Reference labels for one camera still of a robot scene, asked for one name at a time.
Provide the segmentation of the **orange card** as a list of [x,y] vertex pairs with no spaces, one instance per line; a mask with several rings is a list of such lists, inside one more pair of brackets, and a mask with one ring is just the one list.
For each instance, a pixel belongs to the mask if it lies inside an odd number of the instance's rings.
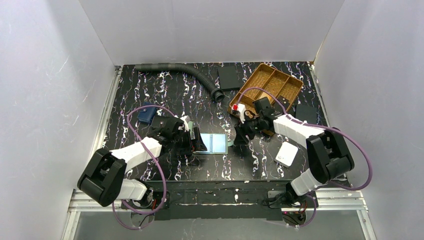
[[262,99],[262,98],[268,98],[269,101],[272,100],[272,97],[266,92],[262,92],[261,95],[258,97],[258,99]]

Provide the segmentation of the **mint green snap card holder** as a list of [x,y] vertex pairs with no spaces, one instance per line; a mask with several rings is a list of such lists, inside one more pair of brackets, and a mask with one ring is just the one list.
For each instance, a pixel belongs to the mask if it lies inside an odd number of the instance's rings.
[[206,150],[195,151],[194,154],[201,155],[225,155],[229,147],[234,145],[226,133],[201,133],[200,134]]

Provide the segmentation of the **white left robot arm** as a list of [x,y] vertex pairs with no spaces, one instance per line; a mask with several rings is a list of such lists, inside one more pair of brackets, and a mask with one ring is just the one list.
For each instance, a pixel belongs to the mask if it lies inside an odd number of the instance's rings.
[[145,208],[154,202],[154,190],[142,180],[128,179],[130,170],[158,158],[167,148],[183,157],[208,149],[199,128],[188,116],[155,116],[151,123],[151,132],[141,141],[115,150],[97,149],[77,181],[77,188],[103,207],[115,200],[132,200]]

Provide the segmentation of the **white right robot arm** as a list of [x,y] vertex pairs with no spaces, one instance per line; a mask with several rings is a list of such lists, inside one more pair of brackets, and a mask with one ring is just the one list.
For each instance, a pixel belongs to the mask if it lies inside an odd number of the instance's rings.
[[248,145],[258,132],[272,132],[288,137],[307,151],[309,168],[286,184],[283,194],[286,200],[298,199],[355,167],[346,141],[334,129],[308,126],[290,114],[281,114],[271,106],[267,97],[255,100],[253,104],[254,112],[241,103],[231,108],[239,115],[239,122],[234,127],[234,145]]

